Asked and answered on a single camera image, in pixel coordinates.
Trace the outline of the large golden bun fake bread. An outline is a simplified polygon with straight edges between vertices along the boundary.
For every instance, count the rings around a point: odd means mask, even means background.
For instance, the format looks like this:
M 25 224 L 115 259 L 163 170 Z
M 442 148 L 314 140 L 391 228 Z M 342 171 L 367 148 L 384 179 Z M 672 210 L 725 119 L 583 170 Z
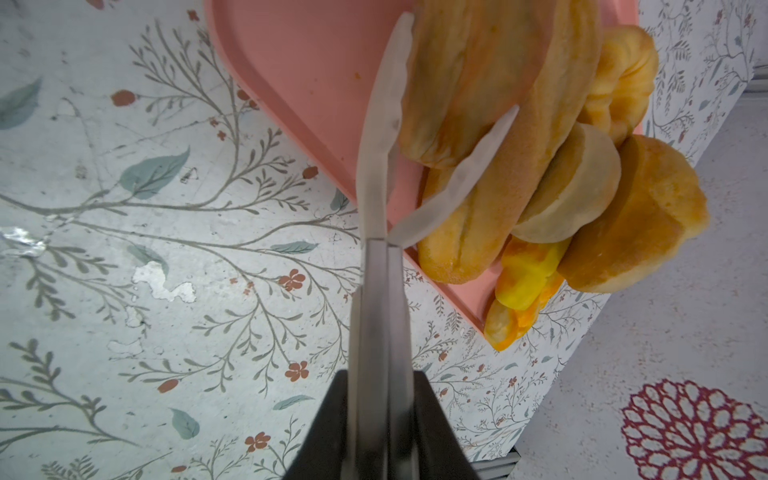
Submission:
M 682 153 L 661 140 L 632 135 L 619 155 L 615 197 L 576 233 L 558 265 L 576 291 L 624 290 L 659 270 L 709 226 L 707 198 Z

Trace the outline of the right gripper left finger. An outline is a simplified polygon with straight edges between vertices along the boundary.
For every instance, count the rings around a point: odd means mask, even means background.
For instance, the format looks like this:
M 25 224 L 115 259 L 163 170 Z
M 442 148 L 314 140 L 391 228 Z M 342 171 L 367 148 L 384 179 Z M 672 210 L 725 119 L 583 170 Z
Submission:
M 368 101 L 356 170 L 362 280 L 350 317 L 344 476 L 413 479 L 414 378 L 403 251 L 387 240 L 390 165 L 402 121 L 401 98 L 414 16 L 403 13 L 384 50 Z

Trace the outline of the small round fake bread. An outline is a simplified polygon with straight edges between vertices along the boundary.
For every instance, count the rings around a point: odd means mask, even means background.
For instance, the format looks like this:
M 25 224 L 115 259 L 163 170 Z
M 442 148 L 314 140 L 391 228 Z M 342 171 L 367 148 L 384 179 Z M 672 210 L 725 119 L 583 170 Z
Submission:
M 572 237 L 607 209 L 620 178 L 621 161 L 611 138 L 592 125 L 575 124 L 511 234 L 534 244 Z

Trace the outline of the small yellow fake bread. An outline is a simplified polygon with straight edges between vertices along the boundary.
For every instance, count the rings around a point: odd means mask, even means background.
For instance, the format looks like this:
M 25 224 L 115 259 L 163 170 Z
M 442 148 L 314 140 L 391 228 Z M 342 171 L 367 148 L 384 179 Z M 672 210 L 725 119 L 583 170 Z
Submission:
M 570 243 L 570 238 L 556 243 L 529 243 L 512 237 L 502 254 L 496 300 L 519 311 L 539 301 L 547 303 L 564 282 L 557 268 Z

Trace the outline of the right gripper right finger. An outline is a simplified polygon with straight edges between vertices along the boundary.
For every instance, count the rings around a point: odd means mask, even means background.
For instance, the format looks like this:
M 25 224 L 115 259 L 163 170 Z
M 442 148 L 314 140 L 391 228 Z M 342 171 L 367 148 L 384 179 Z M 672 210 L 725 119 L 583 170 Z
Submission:
M 423 240 L 459 207 L 490 164 L 519 108 L 503 115 L 458 165 L 447 186 L 386 236 L 386 477 L 476 479 L 427 376 L 410 360 L 403 249 Z

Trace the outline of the golden bundt cake fake bread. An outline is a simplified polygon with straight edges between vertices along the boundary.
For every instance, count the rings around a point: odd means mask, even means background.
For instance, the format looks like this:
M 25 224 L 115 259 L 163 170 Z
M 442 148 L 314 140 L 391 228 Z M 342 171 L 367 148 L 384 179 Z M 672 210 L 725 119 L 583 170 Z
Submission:
M 604 31 L 595 78 L 578 116 L 620 146 L 644 118 L 659 56 L 653 38 L 636 25 Z

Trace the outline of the yellow orange striped fake bread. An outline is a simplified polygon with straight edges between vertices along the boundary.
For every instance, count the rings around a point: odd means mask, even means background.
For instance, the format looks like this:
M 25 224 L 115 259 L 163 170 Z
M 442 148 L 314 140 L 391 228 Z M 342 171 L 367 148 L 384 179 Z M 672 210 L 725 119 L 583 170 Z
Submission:
M 513 310 L 494 300 L 487 312 L 483 335 L 496 351 L 504 351 L 521 339 L 534 325 L 539 313 L 547 306 L 564 283 L 564 278 L 554 273 L 547 279 L 541 293 L 525 310 Z

